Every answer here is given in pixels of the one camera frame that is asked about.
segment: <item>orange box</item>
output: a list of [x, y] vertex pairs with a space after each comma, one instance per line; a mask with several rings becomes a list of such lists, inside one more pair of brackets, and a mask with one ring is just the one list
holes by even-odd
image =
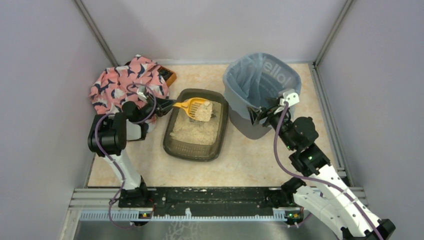
[[177, 79], [177, 74], [164, 66], [160, 66], [158, 71], [163, 79], [165, 79], [168, 87]]

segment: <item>litter scoop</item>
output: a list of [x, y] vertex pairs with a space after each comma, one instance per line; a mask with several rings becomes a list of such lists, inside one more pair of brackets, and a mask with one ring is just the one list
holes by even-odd
[[208, 120], [199, 119], [196, 117], [196, 112], [199, 110], [199, 108], [205, 104], [205, 102], [208, 102], [207, 99], [201, 98], [201, 97], [193, 97], [189, 98], [184, 102], [176, 102], [174, 103], [174, 107], [181, 108], [185, 111], [185, 113], [192, 119], [202, 122], [207, 122]]

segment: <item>white wall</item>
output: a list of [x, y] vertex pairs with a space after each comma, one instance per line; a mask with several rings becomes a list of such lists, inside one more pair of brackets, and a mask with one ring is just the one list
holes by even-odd
[[423, 238], [423, 23], [423, 1], [358, 1], [319, 68], [353, 180], [394, 240]]
[[252, 52], [313, 61], [345, 0], [83, 0], [121, 64], [227, 63]]
[[89, 85], [110, 64], [71, 0], [3, 0], [0, 32], [0, 239], [53, 240], [93, 157]]

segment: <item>pink patterned cloth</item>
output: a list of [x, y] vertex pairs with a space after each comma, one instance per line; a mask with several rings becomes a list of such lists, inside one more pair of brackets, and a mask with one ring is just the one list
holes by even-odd
[[[137, 92], [138, 86], [149, 86], [157, 98], [169, 96], [169, 89], [164, 78], [159, 74], [161, 66], [140, 55], [136, 55], [129, 65], [109, 67], [104, 70], [98, 80], [91, 87], [89, 99], [97, 111], [97, 114], [122, 112], [122, 105], [128, 101], [135, 102], [140, 108], [146, 103], [139, 99], [137, 94], [129, 92], [127, 86], [133, 92]], [[157, 116], [146, 121], [149, 124], [149, 132], [156, 125]]]

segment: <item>gray trash can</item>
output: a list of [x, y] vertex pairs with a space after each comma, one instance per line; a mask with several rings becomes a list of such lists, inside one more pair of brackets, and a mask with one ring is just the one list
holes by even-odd
[[266, 53], [246, 55], [231, 63], [223, 76], [224, 97], [229, 104], [229, 119], [249, 139], [260, 139], [271, 130], [252, 126], [248, 107], [270, 107], [266, 98], [277, 98], [285, 89], [301, 94], [301, 77], [290, 66]]

